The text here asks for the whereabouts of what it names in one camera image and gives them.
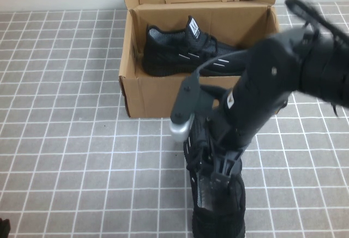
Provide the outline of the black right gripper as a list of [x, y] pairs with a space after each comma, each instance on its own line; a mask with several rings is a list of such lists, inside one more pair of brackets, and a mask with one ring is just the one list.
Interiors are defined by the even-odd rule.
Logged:
[[242, 169], [239, 127], [240, 121], [234, 108], [229, 108], [226, 100], [228, 90], [213, 85], [201, 85], [203, 97], [200, 100], [200, 111], [210, 113], [206, 118], [212, 139], [223, 152], [212, 151], [213, 172], [212, 187], [231, 187], [232, 182], [240, 175]]

